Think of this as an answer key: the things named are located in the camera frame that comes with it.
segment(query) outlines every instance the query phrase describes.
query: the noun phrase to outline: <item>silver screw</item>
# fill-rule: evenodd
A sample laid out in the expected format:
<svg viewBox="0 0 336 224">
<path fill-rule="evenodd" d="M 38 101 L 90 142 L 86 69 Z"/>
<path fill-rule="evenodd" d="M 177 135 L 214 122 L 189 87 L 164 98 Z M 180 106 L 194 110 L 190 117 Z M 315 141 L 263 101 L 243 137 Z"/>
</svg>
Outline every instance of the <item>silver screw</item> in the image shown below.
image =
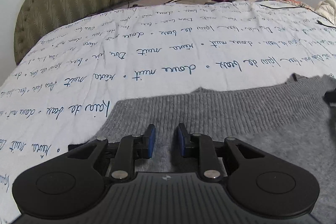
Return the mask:
<svg viewBox="0 0 336 224">
<path fill-rule="evenodd" d="M 124 170 L 117 170 L 117 171 L 114 171 L 112 174 L 111 174 L 112 178 L 115 178 L 115 179 L 125 179 L 126 177 L 128 177 L 128 173 Z"/>
<path fill-rule="evenodd" d="M 210 179 L 216 179 L 221 175 L 217 170 L 206 170 L 204 176 Z"/>
</svg>

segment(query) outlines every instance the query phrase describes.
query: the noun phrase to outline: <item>white bed sheet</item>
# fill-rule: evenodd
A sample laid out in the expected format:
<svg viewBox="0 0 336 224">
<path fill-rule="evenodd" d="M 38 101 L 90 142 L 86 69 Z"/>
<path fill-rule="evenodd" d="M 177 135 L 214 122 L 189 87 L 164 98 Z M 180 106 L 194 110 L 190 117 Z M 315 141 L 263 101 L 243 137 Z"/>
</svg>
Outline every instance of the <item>white bed sheet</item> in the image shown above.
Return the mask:
<svg viewBox="0 0 336 224">
<path fill-rule="evenodd" d="M 138 7 L 44 36 L 0 91 L 0 223 L 20 214 L 11 194 L 17 175 L 88 140 L 118 100 L 270 86 L 294 72 L 336 75 L 335 29 L 307 9 L 260 4 L 290 7 Z"/>
</svg>

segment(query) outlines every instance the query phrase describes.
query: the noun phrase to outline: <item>white logo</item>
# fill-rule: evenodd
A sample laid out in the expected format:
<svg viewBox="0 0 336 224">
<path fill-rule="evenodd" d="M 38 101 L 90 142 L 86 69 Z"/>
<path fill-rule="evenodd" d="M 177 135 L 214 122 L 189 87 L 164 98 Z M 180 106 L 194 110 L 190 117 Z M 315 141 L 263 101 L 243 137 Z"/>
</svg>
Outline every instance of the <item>white logo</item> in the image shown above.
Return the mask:
<svg viewBox="0 0 336 224">
<path fill-rule="evenodd" d="M 165 175 L 164 177 L 162 177 L 162 179 L 164 179 L 164 180 L 170 180 L 171 176 L 170 175 Z"/>
</svg>

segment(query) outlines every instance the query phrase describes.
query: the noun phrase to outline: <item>gray knit fabric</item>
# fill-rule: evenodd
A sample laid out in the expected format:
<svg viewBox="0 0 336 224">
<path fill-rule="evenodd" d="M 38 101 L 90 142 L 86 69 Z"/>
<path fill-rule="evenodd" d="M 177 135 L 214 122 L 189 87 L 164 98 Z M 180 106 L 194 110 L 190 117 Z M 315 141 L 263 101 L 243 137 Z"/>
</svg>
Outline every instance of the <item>gray knit fabric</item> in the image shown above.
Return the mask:
<svg viewBox="0 0 336 224">
<path fill-rule="evenodd" d="M 329 77 L 291 76 L 283 85 L 216 92 L 197 89 L 190 94 L 128 99 L 114 106 L 96 134 L 109 142 L 143 134 L 148 124 L 157 129 L 154 154 L 138 160 L 136 170 L 185 172 L 197 161 L 177 151 L 174 130 L 183 122 L 189 133 L 214 141 L 236 137 L 311 172 L 320 184 L 312 214 L 323 224 L 336 223 L 336 110 L 323 101 L 336 88 Z"/>
</svg>

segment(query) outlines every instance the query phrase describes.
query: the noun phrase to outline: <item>mattress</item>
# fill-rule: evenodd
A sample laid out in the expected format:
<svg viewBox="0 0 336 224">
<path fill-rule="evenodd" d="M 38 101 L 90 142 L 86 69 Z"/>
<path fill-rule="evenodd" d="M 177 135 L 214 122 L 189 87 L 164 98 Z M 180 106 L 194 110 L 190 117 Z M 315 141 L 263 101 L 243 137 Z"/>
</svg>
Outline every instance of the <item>mattress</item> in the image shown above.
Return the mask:
<svg viewBox="0 0 336 224">
<path fill-rule="evenodd" d="M 277 85 L 292 73 L 334 77 L 336 30 L 291 7 L 136 7 L 41 38 L 0 91 L 0 223 L 20 215 L 11 194 L 15 178 L 87 141 L 118 100 Z"/>
</svg>

